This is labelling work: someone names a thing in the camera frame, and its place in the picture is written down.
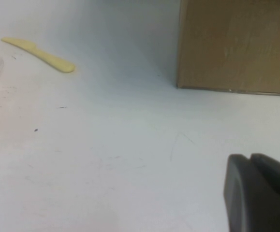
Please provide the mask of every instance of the yellow plastic knife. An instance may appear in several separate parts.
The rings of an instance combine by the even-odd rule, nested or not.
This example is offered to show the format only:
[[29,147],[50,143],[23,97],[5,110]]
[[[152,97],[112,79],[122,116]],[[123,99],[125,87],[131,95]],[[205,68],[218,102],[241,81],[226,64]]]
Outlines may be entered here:
[[59,57],[53,56],[51,54],[48,54],[40,49],[37,48],[37,44],[22,40],[22,39],[16,39],[11,37],[4,37],[1,39],[2,41],[12,44],[14,46],[17,46],[33,55],[38,57],[39,59],[45,61],[49,65],[53,66],[54,68],[58,69],[61,72],[64,73],[71,73],[75,70],[75,65],[71,62],[61,59]]

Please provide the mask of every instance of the black plastic object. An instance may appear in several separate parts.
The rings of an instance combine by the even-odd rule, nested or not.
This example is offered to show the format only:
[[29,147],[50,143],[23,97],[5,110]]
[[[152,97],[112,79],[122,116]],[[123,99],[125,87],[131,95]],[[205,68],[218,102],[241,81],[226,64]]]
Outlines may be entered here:
[[230,232],[280,232],[280,163],[261,154],[231,155],[224,198]]

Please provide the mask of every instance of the white tabletop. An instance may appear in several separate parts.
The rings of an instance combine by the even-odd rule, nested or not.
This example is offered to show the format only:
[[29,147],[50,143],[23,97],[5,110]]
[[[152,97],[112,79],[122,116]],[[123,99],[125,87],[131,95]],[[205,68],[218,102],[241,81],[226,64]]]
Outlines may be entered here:
[[280,160],[280,97],[175,87],[179,0],[0,0],[0,232],[225,232],[227,157]]

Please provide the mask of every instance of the scratch mark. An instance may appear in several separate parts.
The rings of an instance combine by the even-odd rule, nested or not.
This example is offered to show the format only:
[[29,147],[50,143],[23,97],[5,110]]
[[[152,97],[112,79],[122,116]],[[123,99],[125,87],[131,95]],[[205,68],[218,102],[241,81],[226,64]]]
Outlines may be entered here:
[[190,139],[187,135],[185,135],[185,134],[184,134],[184,133],[182,133],[182,132],[181,132],[181,134],[182,134],[182,135],[184,135],[184,137],[185,137],[186,139],[188,139],[190,142],[192,142],[193,144],[195,144],[195,143],[194,143],[194,141],[193,141],[193,140],[191,140],[191,139]]
[[30,179],[29,176],[26,176],[26,177],[25,177],[25,180],[27,180],[27,181],[29,181],[29,182],[31,182],[31,183],[33,183],[33,184],[35,183],[33,180]]
[[132,169],[142,169],[142,168],[146,168],[146,165],[143,165],[141,167],[132,168]]
[[179,138],[179,133],[177,134],[177,136],[175,138],[175,142],[174,142],[174,144],[172,146],[171,155],[170,155],[170,161],[171,162],[172,162],[172,159],[173,159],[173,152],[174,152],[175,145],[177,144],[178,138]]

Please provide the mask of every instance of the cardboard box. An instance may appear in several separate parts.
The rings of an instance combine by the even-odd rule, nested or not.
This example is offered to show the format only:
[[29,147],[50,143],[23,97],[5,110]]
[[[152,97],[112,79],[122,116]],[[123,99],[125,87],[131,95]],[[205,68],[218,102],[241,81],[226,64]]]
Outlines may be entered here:
[[177,86],[280,94],[280,0],[182,0]]

